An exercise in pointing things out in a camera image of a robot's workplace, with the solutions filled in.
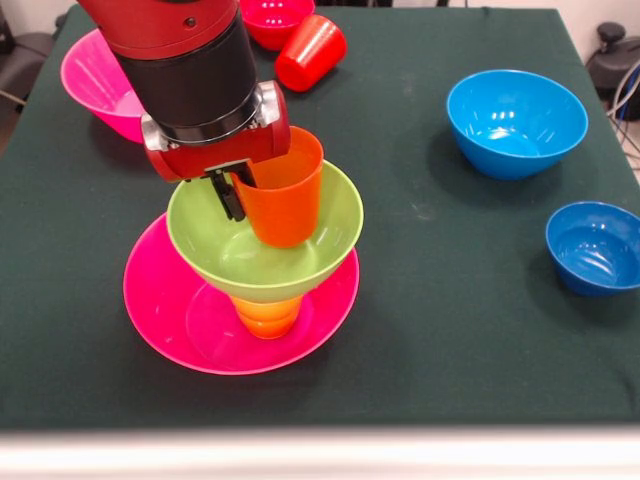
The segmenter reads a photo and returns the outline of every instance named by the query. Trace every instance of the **lime green bowl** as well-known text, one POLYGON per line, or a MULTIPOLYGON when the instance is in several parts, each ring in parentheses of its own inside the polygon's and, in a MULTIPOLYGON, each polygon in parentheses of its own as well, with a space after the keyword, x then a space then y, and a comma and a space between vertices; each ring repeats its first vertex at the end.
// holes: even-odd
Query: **lime green bowl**
POLYGON ((326 160, 318 226, 294 248, 270 247, 258 240, 248 220, 228 220, 207 179, 182 182, 167 210, 171 242, 200 276, 229 295, 264 303, 320 285, 354 247, 363 221, 358 190, 326 160))

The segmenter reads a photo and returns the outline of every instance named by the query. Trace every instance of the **dark blue bowl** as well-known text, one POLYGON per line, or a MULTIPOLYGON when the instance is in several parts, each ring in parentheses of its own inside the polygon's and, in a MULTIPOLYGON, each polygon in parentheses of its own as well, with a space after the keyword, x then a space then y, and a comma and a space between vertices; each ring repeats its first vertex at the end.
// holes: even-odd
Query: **dark blue bowl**
POLYGON ((615 205, 572 203, 547 222, 547 247, 574 292, 612 295, 640 286, 640 218, 615 205))
POLYGON ((462 153, 500 180, 536 174, 560 161, 584 138, 587 112, 553 80, 516 70, 490 70, 458 82, 447 112, 462 153))

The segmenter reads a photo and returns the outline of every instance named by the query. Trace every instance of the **wall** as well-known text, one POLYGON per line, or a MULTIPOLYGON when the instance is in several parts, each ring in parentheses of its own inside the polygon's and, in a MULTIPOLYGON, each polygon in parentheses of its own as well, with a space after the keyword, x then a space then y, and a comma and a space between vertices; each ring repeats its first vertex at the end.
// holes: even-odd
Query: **wall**
MULTIPOLYGON (((625 26, 629 35, 640 35, 640 0, 468 0, 470 7, 557 8, 578 53, 587 60, 598 48, 596 27, 611 20, 625 26)), ((394 0, 396 7, 432 6, 433 0, 394 0)), ((464 0, 450 0, 452 7, 464 0)))
POLYGON ((53 33, 56 17, 65 13, 74 3, 76 3, 75 0, 0 1, 2 11, 14 35, 27 32, 53 33))

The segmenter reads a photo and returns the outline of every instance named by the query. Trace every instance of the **plastic bowl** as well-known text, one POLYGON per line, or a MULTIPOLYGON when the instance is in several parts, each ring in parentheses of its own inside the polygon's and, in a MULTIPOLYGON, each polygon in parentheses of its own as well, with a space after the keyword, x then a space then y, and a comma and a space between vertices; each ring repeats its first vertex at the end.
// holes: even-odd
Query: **plastic bowl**
POLYGON ((615 205, 578 202, 557 210, 547 247, 565 284, 587 296, 640 286, 640 218, 615 205))
POLYGON ((325 160, 318 226, 293 248, 262 243, 245 219, 227 219, 208 179, 182 182, 167 210, 169 237, 182 258, 217 289, 250 302, 280 302, 320 285, 356 244, 364 212, 358 190, 325 160))
POLYGON ((316 6, 313 0, 240 0, 240 8, 253 39, 267 50, 278 51, 316 6))
POLYGON ((447 112, 462 153, 480 172, 517 180, 559 162, 584 138, 587 112, 553 80, 490 70, 458 82, 447 112))
POLYGON ((78 40, 62 60, 67 93, 124 138, 142 143, 144 108, 99 30, 78 40))

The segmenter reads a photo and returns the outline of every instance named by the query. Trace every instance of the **dark green tablecloth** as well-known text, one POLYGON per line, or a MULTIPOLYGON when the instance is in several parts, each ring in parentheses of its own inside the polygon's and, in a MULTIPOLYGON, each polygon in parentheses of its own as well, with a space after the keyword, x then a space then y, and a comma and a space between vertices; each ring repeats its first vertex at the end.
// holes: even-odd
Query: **dark green tablecloth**
MULTIPOLYGON (((349 55, 292 123, 359 187, 362 280, 344 327, 272 373, 201 374, 137 335, 126 258, 173 189, 140 146, 75 104, 60 61, 91 28, 71 11, 0 161, 0 426, 620 422, 638 418, 640 303, 577 298, 544 225, 639 190, 560 17, 548 10, 322 9, 349 55), (560 165, 502 183, 454 145, 444 109, 472 72, 517 68, 573 90, 589 133, 560 165)), ((273 55, 256 49, 261 79, 273 55)))

